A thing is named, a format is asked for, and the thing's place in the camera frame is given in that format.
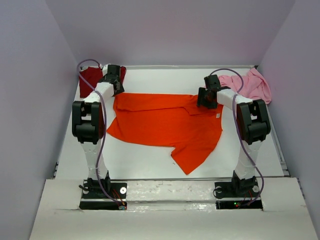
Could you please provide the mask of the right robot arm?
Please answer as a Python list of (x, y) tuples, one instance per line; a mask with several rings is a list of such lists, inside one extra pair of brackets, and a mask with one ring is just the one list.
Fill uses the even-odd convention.
[(240, 95), (227, 86), (221, 86), (216, 74), (204, 78), (205, 87), (198, 90), (197, 106), (217, 109), (219, 105), (232, 110), (239, 137), (240, 150), (231, 181), (215, 183), (213, 195), (217, 199), (242, 198), (251, 194), (260, 197), (262, 186), (258, 186), (256, 174), (259, 149), (271, 131), (271, 124), (264, 100), (253, 100)]

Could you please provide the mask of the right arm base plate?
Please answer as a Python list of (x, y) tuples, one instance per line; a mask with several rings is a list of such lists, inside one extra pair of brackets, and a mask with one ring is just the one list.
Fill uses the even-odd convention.
[(218, 181), (214, 183), (212, 194), (216, 198), (215, 207), (217, 210), (263, 210), (260, 196), (253, 201), (259, 191), (260, 188), (257, 181), (253, 186), (247, 187), (240, 192), (236, 192), (230, 181)]

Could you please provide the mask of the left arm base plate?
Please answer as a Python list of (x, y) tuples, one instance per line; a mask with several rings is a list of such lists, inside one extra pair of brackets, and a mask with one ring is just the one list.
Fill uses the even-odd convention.
[(109, 197), (103, 192), (99, 184), (90, 187), (89, 183), (85, 180), (78, 187), (82, 190), (79, 203), (81, 210), (122, 211), (127, 209), (127, 182), (112, 181), (110, 183), (110, 190), (105, 190)]

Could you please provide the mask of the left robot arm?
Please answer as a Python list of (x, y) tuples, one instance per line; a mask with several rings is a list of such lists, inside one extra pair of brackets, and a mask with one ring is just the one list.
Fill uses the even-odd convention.
[(79, 73), (78, 76), (91, 89), (91, 93), (72, 103), (72, 135), (80, 143), (88, 167), (87, 182), (79, 187), (85, 193), (106, 197), (113, 202), (117, 200), (110, 196), (111, 179), (102, 153), (107, 132), (105, 101), (125, 91), (123, 81), (126, 72), (124, 66), (109, 64), (106, 74), (99, 79), (95, 87)]

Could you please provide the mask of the orange t-shirt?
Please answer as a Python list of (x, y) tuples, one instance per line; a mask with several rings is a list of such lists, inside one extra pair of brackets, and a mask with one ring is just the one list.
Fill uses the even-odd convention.
[(223, 106), (197, 106), (197, 95), (121, 93), (107, 133), (123, 142), (172, 147), (171, 157), (190, 174), (216, 148), (222, 135)]

